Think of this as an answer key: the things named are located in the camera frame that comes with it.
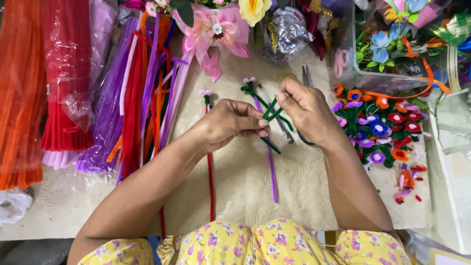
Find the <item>pink ribbon bow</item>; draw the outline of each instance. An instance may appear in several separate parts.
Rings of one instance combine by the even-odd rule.
[[[195,22],[193,28],[183,23],[177,11],[173,16],[180,22],[185,37],[182,43],[183,54],[193,53],[201,69],[208,72],[214,82],[221,76],[217,52],[208,55],[210,46],[218,46],[223,57],[230,53],[239,57],[250,57],[246,45],[249,41],[249,24],[242,19],[238,4],[227,4],[219,10],[192,4]]]

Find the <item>embossed white tablecloth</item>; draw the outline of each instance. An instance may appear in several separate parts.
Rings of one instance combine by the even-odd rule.
[[[174,44],[179,42],[179,37],[174,38]],[[273,95],[278,88],[277,79],[290,69],[302,80],[302,65],[309,66],[314,86],[322,90],[329,105],[333,106],[336,99],[330,92],[326,62],[321,62],[309,47],[296,54],[288,64],[278,67],[259,59],[258,49],[251,44],[249,46],[251,58],[231,55],[219,59],[223,74],[214,84],[200,69],[196,59],[193,60],[172,139],[204,115],[204,101],[199,90],[213,90],[215,95],[211,96],[211,100],[214,103],[221,98],[253,103],[248,94],[240,91],[243,78],[256,77]],[[174,45],[173,50],[178,51],[178,46]],[[292,133],[295,143],[288,145],[276,121],[270,125],[271,139],[282,152],[281,155],[274,153],[278,204],[273,203],[266,145],[260,140],[234,139],[228,146],[213,153],[216,219],[254,225],[287,217],[304,223],[312,230],[335,230],[337,223],[330,205],[322,152],[319,148],[302,143],[295,132]],[[424,145],[413,144],[412,147],[421,150],[420,164],[425,165]],[[65,172],[76,175],[65,176]],[[397,174],[394,169],[378,165],[372,165],[369,173],[381,191],[380,196],[392,216],[394,226],[397,229],[430,227],[432,214],[427,175],[424,174],[425,181],[418,182],[414,191],[422,202],[409,196],[405,204],[398,205],[392,197],[396,192]],[[33,187],[34,201],[26,216],[16,224],[5,225],[0,231],[0,240],[75,237],[91,212],[114,188],[114,183],[99,182],[85,190],[85,179],[98,182],[103,177],[94,175],[84,178],[71,168],[53,171],[45,167],[44,177],[43,183]],[[64,181],[65,186],[77,183],[75,192],[58,189],[58,183]],[[209,222],[209,213],[208,170],[206,159],[202,159],[165,205],[167,234],[194,230]],[[157,217],[147,234],[159,233]]]

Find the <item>ballpoint pen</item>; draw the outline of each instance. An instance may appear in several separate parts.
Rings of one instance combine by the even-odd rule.
[[[265,97],[265,100],[267,101],[267,104],[271,104],[271,100],[270,100],[270,97],[268,96],[267,92],[265,91],[265,88],[263,88],[263,86],[261,84],[259,84],[259,88],[262,90],[263,92],[263,96]],[[292,144],[294,143],[294,140],[293,138],[291,137],[291,134],[290,132],[286,129],[286,127],[284,126],[283,122],[281,121],[280,117],[276,117],[276,122],[278,122],[278,125],[280,125],[280,128],[281,128],[281,131],[283,131],[283,135],[284,137],[286,138],[286,140],[288,141],[289,144]]]

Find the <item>clear plastic box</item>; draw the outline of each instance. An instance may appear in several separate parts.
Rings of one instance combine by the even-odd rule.
[[[429,81],[420,77],[365,72],[358,68],[355,28],[355,4],[348,2],[345,5],[345,17],[339,23],[339,27],[333,33],[333,45],[331,51],[331,85],[342,83],[346,88],[359,87],[368,91],[391,94],[403,90],[409,90],[421,86],[428,86]],[[420,57],[416,57],[417,66],[422,77],[428,77],[425,66]],[[432,70],[444,68],[431,66]]]

